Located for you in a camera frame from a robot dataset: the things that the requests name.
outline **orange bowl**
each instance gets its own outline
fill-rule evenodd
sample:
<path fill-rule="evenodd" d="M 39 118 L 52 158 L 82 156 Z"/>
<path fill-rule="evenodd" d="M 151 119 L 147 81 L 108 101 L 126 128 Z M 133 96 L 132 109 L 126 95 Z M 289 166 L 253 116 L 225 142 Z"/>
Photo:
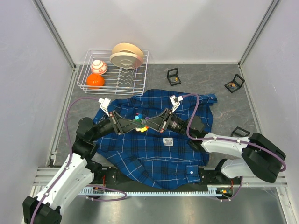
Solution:
<path fill-rule="evenodd" d="M 104 78 L 97 73 L 90 74 L 86 80 L 86 85 L 88 85 L 90 89 L 99 89 L 101 86 L 104 85 L 104 83 L 105 83 Z"/>

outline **beige plate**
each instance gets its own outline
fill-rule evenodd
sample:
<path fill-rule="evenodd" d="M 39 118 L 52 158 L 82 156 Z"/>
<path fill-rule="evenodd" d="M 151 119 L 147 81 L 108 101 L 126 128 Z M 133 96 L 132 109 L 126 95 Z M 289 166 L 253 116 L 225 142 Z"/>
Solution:
<path fill-rule="evenodd" d="M 119 52 L 110 56 L 110 61 L 117 67 L 135 69 L 143 64 L 143 59 L 136 54 Z"/>
<path fill-rule="evenodd" d="M 112 49 L 112 54 L 119 52 L 133 53 L 143 58 L 143 52 L 131 43 L 119 43 Z"/>

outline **plaid fabric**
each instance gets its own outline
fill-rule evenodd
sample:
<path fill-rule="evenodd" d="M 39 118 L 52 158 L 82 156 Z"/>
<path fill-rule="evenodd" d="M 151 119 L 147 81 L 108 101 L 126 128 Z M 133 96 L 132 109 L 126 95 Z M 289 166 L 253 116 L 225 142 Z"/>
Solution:
<path fill-rule="evenodd" d="M 160 114 L 165 108 L 172 108 L 170 96 L 186 93 L 148 90 L 143 96 L 129 99 L 116 99 L 108 111 L 116 110 L 122 117 L 133 120 L 137 113 L 147 117 Z M 205 131 L 210 132 L 213 116 L 209 108 L 217 102 L 214 94 L 200 95 L 197 115 L 206 125 Z M 187 120 L 195 107 L 196 97 L 187 97 L 181 101 L 175 114 Z M 107 118 L 100 109 L 94 118 L 95 123 Z M 173 146 L 165 146 L 163 138 L 173 138 Z M 125 135 L 109 134 L 97 141 L 98 153 L 107 158 L 121 172 L 134 181 L 156 188 L 173 190 L 180 185 L 200 182 L 198 166 L 206 166 L 208 153 L 193 151 L 187 144 L 188 137 L 172 131 L 158 133 L 152 129 L 146 132 L 133 130 Z"/>

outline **white wall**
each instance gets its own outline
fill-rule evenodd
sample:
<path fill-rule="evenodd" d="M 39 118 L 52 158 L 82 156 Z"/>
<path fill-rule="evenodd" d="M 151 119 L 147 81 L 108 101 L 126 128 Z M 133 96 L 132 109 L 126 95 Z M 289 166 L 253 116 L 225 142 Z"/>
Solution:
<path fill-rule="evenodd" d="M 237 62 L 271 0 L 43 0 L 72 58 L 131 42 L 151 63 Z"/>
<path fill-rule="evenodd" d="M 32 1 L 2 2 L 0 33 L 0 223 L 18 224 L 71 69 Z"/>
<path fill-rule="evenodd" d="M 244 64 L 263 133 L 286 153 L 299 209 L 299 1 L 283 0 Z"/>

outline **dish rack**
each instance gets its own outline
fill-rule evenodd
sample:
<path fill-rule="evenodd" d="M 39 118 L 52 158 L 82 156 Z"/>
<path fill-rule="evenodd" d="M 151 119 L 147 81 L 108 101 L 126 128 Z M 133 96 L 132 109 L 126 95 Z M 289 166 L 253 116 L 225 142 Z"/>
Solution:
<path fill-rule="evenodd" d="M 141 96 L 144 93 L 145 88 L 149 52 L 147 50 L 142 51 L 142 66 L 136 69 L 124 69 L 116 67 L 110 62 L 110 56 L 112 55 L 111 51 L 112 50 L 109 49 L 89 49 L 83 65 L 80 65 L 79 67 L 77 85 L 86 93 L 91 94 Z M 105 80 L 105 84 L 98 89 L 94 89 L 94 86 L 86 85 L 86 80 L 92 73 L 90 69 L 91 64 L 97 59 L 106 62 L 108 69 L 103 75 L 101 75 Z"/>

